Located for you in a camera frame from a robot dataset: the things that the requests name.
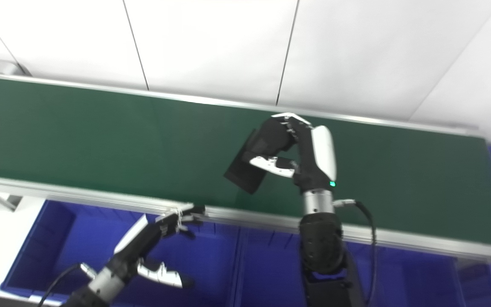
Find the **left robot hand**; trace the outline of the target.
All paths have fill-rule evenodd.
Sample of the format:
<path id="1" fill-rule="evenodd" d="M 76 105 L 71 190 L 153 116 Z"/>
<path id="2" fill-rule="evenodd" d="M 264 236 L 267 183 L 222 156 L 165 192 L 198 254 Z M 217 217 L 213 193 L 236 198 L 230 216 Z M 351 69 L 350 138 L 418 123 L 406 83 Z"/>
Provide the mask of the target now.
<path id="1" fill-rule="evenodd" d="M 140 276 L 171 287 L 192 288 L 195 284 L 193 278 L 169 270 L 162 261 L 156 262 L 152 268 L 146 266 L 144 261 L 163 238 L 181 233 L 193 240 L 196 235 L 186 224 L 201 225 L 202 222 L 196 216 L 204 215 L 205 212 L 204 205 L 187 203 L 170 209 L 156 218 L 148 218 L 144 214 L 118 243 L 106 267 L 112 276 L 123 282 L 125 287 L 133 278 Z"/>

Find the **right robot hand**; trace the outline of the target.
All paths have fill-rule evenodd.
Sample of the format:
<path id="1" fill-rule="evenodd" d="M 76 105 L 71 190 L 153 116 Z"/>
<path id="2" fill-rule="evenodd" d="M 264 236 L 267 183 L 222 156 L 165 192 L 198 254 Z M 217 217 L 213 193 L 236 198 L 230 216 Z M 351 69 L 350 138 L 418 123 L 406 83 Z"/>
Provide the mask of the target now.
<path id="1" fill-rule="evenodd" d="M 293 179 L 302 193 L 335 186 L 337 165 L 330 130 L 295 113 L 277 113 L 245 143 L 240 160 L 264 172 Z"/>

